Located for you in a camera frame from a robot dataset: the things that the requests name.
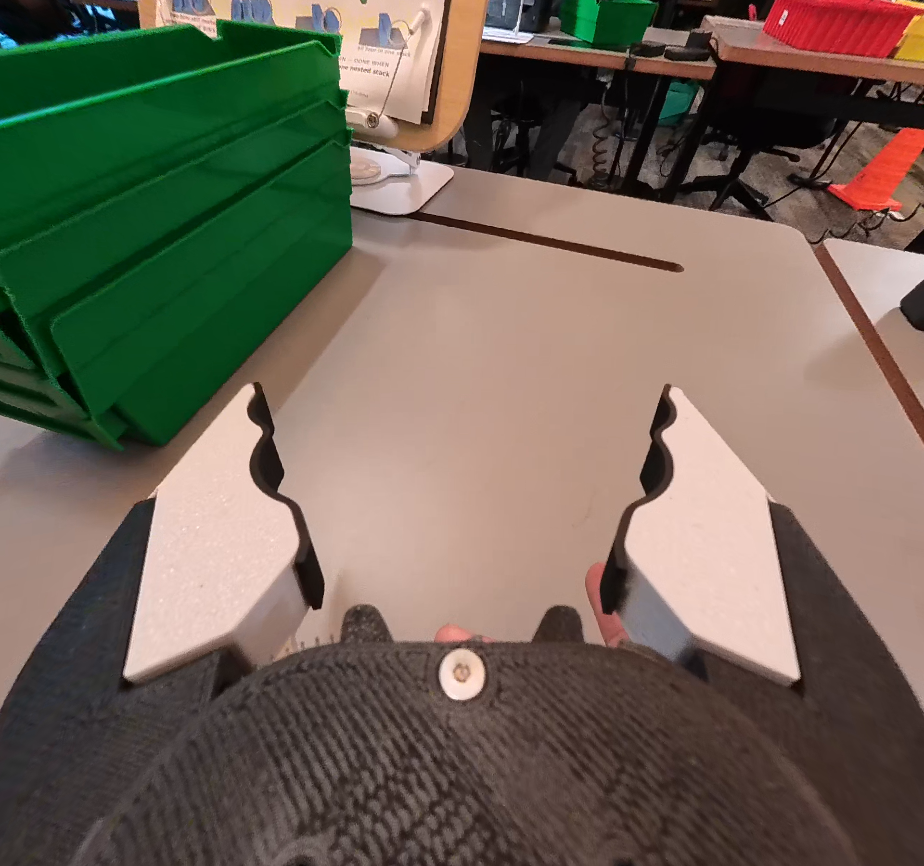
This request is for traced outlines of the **person's right hand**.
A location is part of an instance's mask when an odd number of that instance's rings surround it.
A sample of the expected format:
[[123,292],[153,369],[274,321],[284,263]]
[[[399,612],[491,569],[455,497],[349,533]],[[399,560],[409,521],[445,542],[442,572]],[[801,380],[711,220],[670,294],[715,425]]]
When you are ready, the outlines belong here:
[[[629,642],[629,635],[617,613],[608,615],[603,612],[600,586],[603,580],[604,570],[605,564],[603,562],[592,565],[585,576],[585,589],[603,639],[603,644],[608,648],[617,649]],[[446,624],[437,630],[434,641],[439,643],[458,643],[465,641],[493,643],[496,640],[491,637],[474,634],[455,624]]]

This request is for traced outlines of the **clear box white frame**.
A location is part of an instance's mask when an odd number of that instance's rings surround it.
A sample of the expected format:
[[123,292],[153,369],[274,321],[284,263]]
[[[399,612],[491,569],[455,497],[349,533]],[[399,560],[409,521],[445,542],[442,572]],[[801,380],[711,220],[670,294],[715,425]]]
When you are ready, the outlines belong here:
[[521,28],[525,0],[488,0],[481,39],[521,44],[533,35]]

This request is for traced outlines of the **black office chair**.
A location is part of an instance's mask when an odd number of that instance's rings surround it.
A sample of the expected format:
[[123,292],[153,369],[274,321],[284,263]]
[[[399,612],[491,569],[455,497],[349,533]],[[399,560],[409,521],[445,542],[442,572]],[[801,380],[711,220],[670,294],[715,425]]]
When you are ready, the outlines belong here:
[[828,137],[827,124],[803,113],[756,107],[740,87],[724,86],[718,94],[710,127],[720,140],[733,143],[737,156],[727,174],[706,178],[700,185],[715,193],[709,210],[717,211],[728,199],[751,215],[771,221],[764,200],[742,181],[750,161],[760,153],[782,155],[787,150],[816,147]]

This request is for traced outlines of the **wooden-top table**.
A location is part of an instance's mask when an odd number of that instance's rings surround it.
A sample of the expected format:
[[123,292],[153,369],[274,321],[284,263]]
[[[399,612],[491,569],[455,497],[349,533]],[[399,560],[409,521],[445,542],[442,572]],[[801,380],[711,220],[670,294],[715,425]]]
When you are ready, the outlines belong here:
[[[885,125],[897,132],[922,129],[922,93],[915,99],[899,93],[904,87],[922,92],[922,63],[892,56],[801,51],[770,38],[756,22],[712,17],[708,24],[717,69],[697,118],[703,128],[696,145],[708,140],[725,142],[712,131],[710,119],[718,94],[727,85],[747,92],[756,107],[803,113],[825,122],[828,137],[816,147],[827,142],[830,151],[851,124]],[[801,152],[816,147],[790,149],[781,156],[796,163]],[[777,155],[756,156],[761,154]],[[830,156],[825,154],[814,172],[794,183],[794,188],[827,190],[833,182],[827,181],[822,169]]]
[[[680,43],[686,40],[686,37],[683,32],[671,29],[649,28],[644,40]],[[653,94],[646,106],[641,131],[619,186],[621,194],[635,198],[653,197],[656,193],[655,188],[641,180],[641,168],[658,127],[659,115],[670,82],[673,79],[694,79],[700,83],[707,83],[717,69],[717,63],[711,53],[710,60],[703,63],[675,63],[663,58],[636,58],[628,52],[592,48],[582,40],[565,36],[563,32],[535,36],[521,44],[482,41],[479,51],[482,54],[516,59],[620,71],[624,80],[628,80],[630,74],[654,77]]]

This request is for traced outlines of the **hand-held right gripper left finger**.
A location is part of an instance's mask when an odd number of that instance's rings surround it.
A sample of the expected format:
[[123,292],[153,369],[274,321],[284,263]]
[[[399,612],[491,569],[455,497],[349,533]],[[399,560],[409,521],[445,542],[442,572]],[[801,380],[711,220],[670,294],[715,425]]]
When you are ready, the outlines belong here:
[[258,383],[237,392],[154,491],[123,668],[142,684],[215,651],[269,664],[324,601],[305,516],[283,495]]

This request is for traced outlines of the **instruction sheet on stand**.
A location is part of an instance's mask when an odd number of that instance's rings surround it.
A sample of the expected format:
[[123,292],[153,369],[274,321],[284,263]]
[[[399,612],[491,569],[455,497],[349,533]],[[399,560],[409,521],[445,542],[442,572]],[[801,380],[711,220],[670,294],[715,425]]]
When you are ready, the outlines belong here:
[[[381,142],[388,142],[422,155],[434,151],[459,131],[468,111],[481,43],[481,25],[487,0],[449,0],[446,5],[443,40],[434,76],[435,100],[430,122],[413,124],[383,114],[359,110],[348,104],[345,93],[346,125],[364,129]],[[139,0],[142,28],[162,28],[155,23],[157,0]]]

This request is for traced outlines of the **teal bag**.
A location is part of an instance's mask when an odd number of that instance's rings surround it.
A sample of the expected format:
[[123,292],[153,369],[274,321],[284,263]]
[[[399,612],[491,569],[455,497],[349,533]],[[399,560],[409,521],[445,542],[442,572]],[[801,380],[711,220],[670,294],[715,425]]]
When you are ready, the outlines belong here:
[[674,129],[681,125],[689,116],[700,92],[701,85],[697,80],[672,80],[665,95],[658,126]]

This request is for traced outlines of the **black small device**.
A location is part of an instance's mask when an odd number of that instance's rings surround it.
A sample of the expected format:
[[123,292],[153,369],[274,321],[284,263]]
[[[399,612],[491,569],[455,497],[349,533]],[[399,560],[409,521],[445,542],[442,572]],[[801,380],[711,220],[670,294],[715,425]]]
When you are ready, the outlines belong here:
[[663,58],[675,63],[703,63],[710,60],[710,41],[709,32],[694,30],[680,43],[641,40],[630,46],[629,54],[636,58]]

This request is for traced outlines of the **orange traffic cone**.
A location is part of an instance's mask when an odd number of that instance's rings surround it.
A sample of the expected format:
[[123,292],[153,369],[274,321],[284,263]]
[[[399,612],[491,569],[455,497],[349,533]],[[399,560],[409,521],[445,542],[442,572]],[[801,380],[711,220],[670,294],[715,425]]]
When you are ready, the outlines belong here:
[[832,183],[827,192],[856,211],[898,212],[895,190],[923,150],[922,129],[901,129],[846,184]]

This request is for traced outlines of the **red plastic bin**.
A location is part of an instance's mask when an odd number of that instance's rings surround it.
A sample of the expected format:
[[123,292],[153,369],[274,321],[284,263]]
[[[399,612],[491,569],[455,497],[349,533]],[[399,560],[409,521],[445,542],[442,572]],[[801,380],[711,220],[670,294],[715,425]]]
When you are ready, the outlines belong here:
[[764,34],[797,50],[890,57],[922,3],[892,0],[773,0]]

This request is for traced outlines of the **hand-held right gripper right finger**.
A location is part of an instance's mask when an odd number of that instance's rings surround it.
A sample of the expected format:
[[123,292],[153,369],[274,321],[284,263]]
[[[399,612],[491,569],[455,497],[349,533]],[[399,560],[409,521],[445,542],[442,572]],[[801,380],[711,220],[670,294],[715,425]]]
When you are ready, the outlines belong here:
[[795,685],[775,502],[679,387],[663,388],[650,440],[643,494],[622,514],[604,565],[603,613],[667,660],[707,652]]

